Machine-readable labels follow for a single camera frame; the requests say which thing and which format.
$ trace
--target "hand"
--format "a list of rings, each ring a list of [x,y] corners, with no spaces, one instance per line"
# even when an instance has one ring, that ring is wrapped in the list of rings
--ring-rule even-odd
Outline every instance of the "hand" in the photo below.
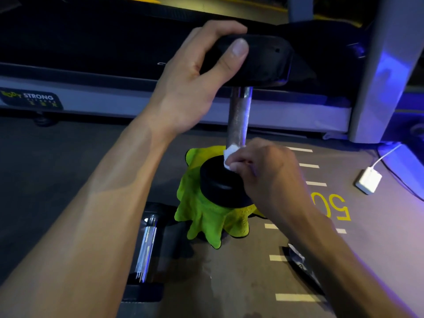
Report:
[[[235,40],[218,63],[200,75],[206,52],[220,37],[246,32],[247,28],[236,21],[208,21],[188,35],[166,64],[146,107],[158,127],[177,135],[200,121],[218,89],[240,69],[249,47],[244,39]]]
[[[261,138],[226,160],[244,182],[247,195],[256,207],[287,234],[305,212],[316,210],[294,153]]]

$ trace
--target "dumbbell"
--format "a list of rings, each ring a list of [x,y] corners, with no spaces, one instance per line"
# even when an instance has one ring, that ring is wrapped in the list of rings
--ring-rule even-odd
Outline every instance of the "dumbbell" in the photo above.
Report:
[[[238,73],[225,84],[231,86],[226,148],[246,143],[253,87],[275,87],[287,83],[293,48],[276,36],[230,35],[221,37],[206,54],[201,73],[211,69],[231,43],[243,38],[249,44],[249,54]],[[224,157],[215,156],[200,168],[200,189],[212,203],[227,208],[242,208],[252,204],[241,177],[224,167]]]

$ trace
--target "yellow-green cloth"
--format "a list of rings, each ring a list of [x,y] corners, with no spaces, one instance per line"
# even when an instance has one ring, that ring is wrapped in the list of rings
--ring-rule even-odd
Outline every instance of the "yellow-green cloth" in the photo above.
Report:
[[[254,213],[264,217],[255,205],[244,208],[225,208],[209,201],[200,191],[200,167],[208,159],[223,155],[225,146],[192,148],[186,154],[188,169],[177,191],[180,200],[176,221],[193,221],[187,233],[189,240],[204,232],[208,242],[218,249],[221,246],[222,229],[233,237],[245,237],[249,233],[247,217]]]

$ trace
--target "white sponge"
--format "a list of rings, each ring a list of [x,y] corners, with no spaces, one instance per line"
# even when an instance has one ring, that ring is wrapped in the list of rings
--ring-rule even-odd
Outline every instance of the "white sponge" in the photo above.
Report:
[[[382,175],[373,167],[367,167],[361,175],[361,178],[356,182],[356,186],[364,193],[370,195],[375,192],[378,184],[381,181]]]
[[[236,144],[231,144],[230,147],[228,147],[226,150],[224,150],[224,167],[226,169],[230,169],[230,166],[225,164],[225,161],[227,160],[228,156],[233,154],[234,152],[238,151],[240,147],[238,147]]]

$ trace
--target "yellow number 50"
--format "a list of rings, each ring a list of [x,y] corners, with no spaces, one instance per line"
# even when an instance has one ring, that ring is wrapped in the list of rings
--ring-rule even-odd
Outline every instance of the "yellow number 50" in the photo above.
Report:
[[[327,210],[327,217],[329,217],[329,218],[330,218],[330,217],[331,217],[331,210],[330,210],[330,206],[328,205],[327,200],[325,199],[325,197],[323,197],[323,196],[322,196],[322,194],[320,194],[320,193],[318,193],[318,192],[313,192],[313,193],[311,194],[311,197],[312,197],[312,201],[314,202],[314,204],[315,204],[315,197],[316,197],[316,196],[319,196],[319,197],[322,199],[322,201],[324,202],[325,208],[326,208],[326,210]],[[347,209],[347,206],[344,206],[343,208],[339,208],[339,207],[337,207],[337,206],[334,204],[333,199],[334,199],[335,197],[336,197],[336,198],[338,198],[340,201],[344,202],[343,197],[341,197],[340,195],[337,195],[337,194],[331,194],[331,195],[328,197],[328,200],[330,201],[331,206],[332,206],[335,210],[337,210],[337,211],[339,211],[339,212],[345,212],[345,214],[346,214],[346,216],[344,216],[344,217],[340,217],[340,216],[338,216],[338,217],[337,217],[337,220],[340,220],[340,221],[352,221],[352,220],[350,219],[349,210]]]

